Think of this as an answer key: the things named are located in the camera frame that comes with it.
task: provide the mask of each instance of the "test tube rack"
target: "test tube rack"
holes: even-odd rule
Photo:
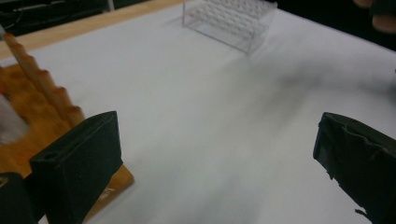
[[[250,54],[267,36],[277,3],[263,0],[184,0],[183,26]]]
[[[0,147],[0,173],[16,172],[26,177],[32,173],[30,158],[81,123],[84,115],[79,106],[72,104],[66,88],[55,85],[50,72],[38,67],[14,35],[4,34],[3,39],[18,63],[0,67],[0,84],[29,131],[20,140]],[[85,220],[133,183],[133,175],[122,165]]]

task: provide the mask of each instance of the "white tabletop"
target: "white tabletop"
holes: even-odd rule
[[[325,111],[396,137],[396,54],[278,10],[247,57],[180,17],[31,52],[87,117],[118,111],[136,182],[90,223],[370,223],[312,152]]]

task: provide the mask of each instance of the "orange wooden holder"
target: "orange wooden holder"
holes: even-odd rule
[[[32,173],[30,158],[81,123],[84,115],[80,107],[72,104],[67,90],[54,84],[50,73],[38,67],[35,58],[26,53],[15,36],[5,34],[3,38],[18,64],[0,67],[0,83],[30,129],[22,139],[0,147],[0,173],[17,172],[26,177]],[[133,183],[133,175],[122,165],[85,220]]]

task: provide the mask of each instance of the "clear acrylic rack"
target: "clear acrylic rack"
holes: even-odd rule
[[[184,0],[183,26],[249,54],[266,37],[276,8],[263,0]]]

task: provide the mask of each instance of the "wooden block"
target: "wooden block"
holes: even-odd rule
[[[6,41],[19,64],[0,67],[0,86],[30,129],[19,141],[0,147],[0,173],[17,172],[26,177],[32,173],[30,158],[82,122],[84,115],[80,107],[72,104],[67,90],[56,87],[50,73],[39,69],[12,35],[7,35]],[[133,183],[134,177],[122,165],[86,220]]]

